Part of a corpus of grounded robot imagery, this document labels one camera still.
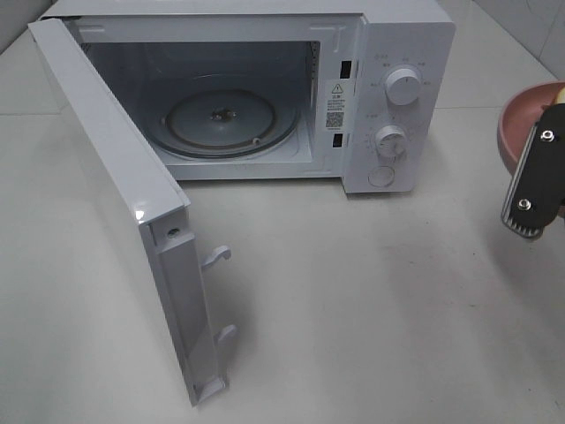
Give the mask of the round white door button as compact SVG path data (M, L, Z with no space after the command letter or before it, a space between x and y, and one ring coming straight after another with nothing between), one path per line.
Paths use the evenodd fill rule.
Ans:
M368 182L374 187L390 186L395 180L395 170L389 166L379 166L368 174Z

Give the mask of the white microwave door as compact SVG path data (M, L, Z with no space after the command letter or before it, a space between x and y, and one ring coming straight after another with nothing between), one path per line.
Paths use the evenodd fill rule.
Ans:
M228 384L225 356L237 329L212 330L203 275L231 251L198 254L189 198L65 23L29 29L112 250L134 290L159 299L188 398L199 405Z

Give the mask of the white timer knob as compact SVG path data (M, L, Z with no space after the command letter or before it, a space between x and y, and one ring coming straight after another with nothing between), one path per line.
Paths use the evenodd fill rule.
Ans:
M401 157L407 150L408 137L397 125L386 125L375 134L375 147L379 156L386 159Z

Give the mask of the pink round plate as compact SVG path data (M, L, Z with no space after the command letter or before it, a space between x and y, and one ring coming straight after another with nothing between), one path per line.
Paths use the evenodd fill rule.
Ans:
M553 105L563 80L527 87L511 97L502 108L497 126L497 147L507 171L513 174L532 126Z

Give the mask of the white bread sandwich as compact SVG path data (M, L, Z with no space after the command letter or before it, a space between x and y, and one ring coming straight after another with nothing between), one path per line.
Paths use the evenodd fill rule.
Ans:
M553 100L553 105L565 103L565 87L561 88Z

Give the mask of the glass microwave turntable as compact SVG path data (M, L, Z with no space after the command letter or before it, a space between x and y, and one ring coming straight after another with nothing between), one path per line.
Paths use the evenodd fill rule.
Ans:
M146 121L147 135L172 154L198 159L247 156L271 148L296 128L292 101L224 88L187 95Z

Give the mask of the white warning label sticker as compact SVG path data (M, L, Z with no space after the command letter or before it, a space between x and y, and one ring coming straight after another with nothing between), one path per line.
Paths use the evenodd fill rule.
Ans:
M350 81L330 79L324 88L324 127L329 131L342 130L348 119Z

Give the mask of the white microwave oven body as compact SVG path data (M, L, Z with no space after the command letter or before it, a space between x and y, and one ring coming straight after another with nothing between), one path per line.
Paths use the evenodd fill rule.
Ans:
M36 21L60 19L178 181L334 178L346 193L408 192L418 166L456 27L434 1L58 1ZM413 66L419 98L388 100L385 78ZM347 124L324 127L328 80L350 81ZM285 98L295 130L259 153L227 159L172 154L146 121L187 95L235 88ZM375 134L401 127L406 152L379 156ZM387 187L368 174L395 170Z

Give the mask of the upper white power knob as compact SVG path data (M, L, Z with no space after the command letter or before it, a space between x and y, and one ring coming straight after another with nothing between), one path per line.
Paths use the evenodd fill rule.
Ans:
M396 106L406 106L415 102L422 87L419 71L413 66L400 66L385 78L385 92L389 101Z

